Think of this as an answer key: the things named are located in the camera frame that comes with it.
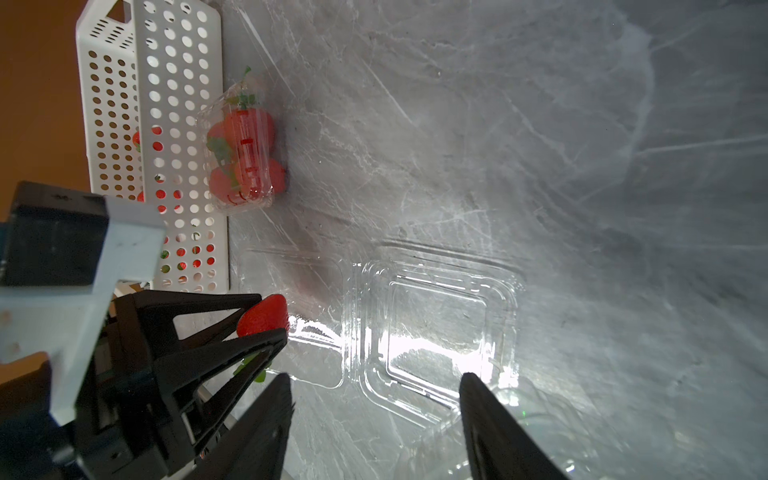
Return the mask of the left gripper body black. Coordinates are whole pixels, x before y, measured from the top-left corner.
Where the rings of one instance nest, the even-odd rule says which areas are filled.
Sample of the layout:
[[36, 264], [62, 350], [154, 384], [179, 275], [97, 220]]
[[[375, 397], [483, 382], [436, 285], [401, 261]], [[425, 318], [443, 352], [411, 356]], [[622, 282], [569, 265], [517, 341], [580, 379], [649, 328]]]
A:
[[190, 470], [198, 455], [185, 418], [198, 384], [175, 390], [156, 381], [155, 366], [192, 371], [198, 340], [165, 342], [159, 358], [135, 364], [118, 336], [101, 336], [75, 401], [61, 425], [49, 412], [52, 368], [1, 384], [1, 476], [4, 479], [163, 479]]

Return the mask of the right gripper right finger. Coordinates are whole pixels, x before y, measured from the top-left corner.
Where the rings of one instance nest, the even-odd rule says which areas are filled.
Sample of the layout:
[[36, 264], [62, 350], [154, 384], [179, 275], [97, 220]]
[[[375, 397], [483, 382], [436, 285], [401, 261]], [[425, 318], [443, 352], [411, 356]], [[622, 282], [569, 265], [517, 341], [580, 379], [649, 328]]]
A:
[[462, 375], [459, 397], [468, 462], [474, 479], [566, 477], [476, 374]]

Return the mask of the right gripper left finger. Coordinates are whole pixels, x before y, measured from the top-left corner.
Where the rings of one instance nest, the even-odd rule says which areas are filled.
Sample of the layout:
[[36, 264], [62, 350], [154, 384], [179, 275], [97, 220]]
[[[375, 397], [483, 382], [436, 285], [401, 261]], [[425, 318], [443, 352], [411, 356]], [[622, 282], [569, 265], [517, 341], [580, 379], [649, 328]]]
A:
[[291, 380], [281, 373], [187, 477], [279, 479], [293, 413]]

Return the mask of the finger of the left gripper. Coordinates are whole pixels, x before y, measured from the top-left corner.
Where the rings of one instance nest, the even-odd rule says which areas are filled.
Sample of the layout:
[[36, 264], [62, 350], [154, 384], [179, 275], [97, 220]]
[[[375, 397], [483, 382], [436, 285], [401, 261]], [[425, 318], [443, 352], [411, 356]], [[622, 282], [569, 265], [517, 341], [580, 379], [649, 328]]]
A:
[[[173, 353], [154, 362], [160, 397], [186, 454], [202, 453], [245, 390], [287, 341], [287, 331], [278, 328]], [[207, 400], [200, 397], [199, 388], [206, 381], [246, 358], [251, 359], [246, 367], [214, 395]]]
[[219, 342], [235, 332], [259, 294], [144, 290], [114, 301], [120, 333], [152, 360]]

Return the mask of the clear plastic clamshell container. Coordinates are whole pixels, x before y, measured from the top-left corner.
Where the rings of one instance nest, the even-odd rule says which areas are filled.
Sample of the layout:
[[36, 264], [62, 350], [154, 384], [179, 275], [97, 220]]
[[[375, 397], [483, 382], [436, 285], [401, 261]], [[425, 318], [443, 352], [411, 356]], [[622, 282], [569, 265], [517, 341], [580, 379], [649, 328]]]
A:
[[278, 128], [264, 82], [247, 68], [198, 117], [208, 189], [230, 213], [266, 208], [287, 192]]
[[253, 247], [239, 286], [286, 297], [289, 343], [275, 371], [415, 425], [457, 407], [464, 373], [491, 387], [515, 381], [523, 277], [506, 261], [395, 240]]

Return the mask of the white perforated plastic basket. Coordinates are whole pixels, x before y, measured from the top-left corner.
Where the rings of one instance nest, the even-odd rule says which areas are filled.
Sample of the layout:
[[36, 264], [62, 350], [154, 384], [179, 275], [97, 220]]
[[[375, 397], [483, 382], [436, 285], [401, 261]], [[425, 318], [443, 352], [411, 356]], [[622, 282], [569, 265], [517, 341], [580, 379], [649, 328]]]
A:
[[221, 18], [201, 1], [88, 2], [76, 47], [93, 192], [142, 201], [166, 225], [156, 289], [224, 294], [228, 221], [205, 170], [201, 111], [223, 91]]

